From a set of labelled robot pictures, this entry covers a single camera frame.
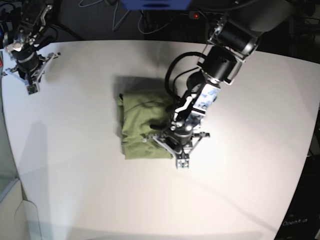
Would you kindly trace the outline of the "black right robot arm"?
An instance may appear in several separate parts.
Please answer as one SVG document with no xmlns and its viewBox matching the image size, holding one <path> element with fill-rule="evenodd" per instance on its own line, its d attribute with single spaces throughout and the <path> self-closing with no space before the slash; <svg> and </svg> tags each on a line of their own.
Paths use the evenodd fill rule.
<svg viewBox="0 0 320 240">
<path fill-rule="evenodd" d="M 55 41 L 55 37 L 51 35 L 41 39 L 51 25 L 54 7 L 53 0 L 24 0 L 20 19 L 13 29 L 5 32 L 3 36 L 4 51 L 15 62 L 15 67 L 5 69 L 2 76 L 12 76 L 20 80 L 29 95 L 40 91 L 45 70 L 61 55 L 59 52 L 51 52 L 47 56 L 38 53 Z"/>
</svg>

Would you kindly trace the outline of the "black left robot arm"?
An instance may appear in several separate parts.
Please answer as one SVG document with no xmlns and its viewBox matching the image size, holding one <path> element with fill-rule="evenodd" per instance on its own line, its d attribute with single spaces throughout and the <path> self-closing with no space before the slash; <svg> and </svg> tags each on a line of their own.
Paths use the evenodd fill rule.
<svg viewBox="0 0 320 240">
<path fill-rule="evenodd" d="M 299 5 L 298 0 L 249 0 L 222 9 L 220 18 L 210 24 L 204 50 L 183 53 L 170 64 L 164 78 L 164 88 L 172 99 L 166 108 L 170 118 L 157 127 L 159 133 L 151 139 L 175 158 L 177 168 L 188 168 L 192 151 L 210 136 L 200 127 L 218 97 L 220 85 L 233 83 L 246 58 L 258 48 L 262 35 L 286 20 Z M 179 96 L 170 77 L 176 64 L 186 57 L 198 57 L 198 63 L 186 81 L 186 91 Z"/>
</svg>

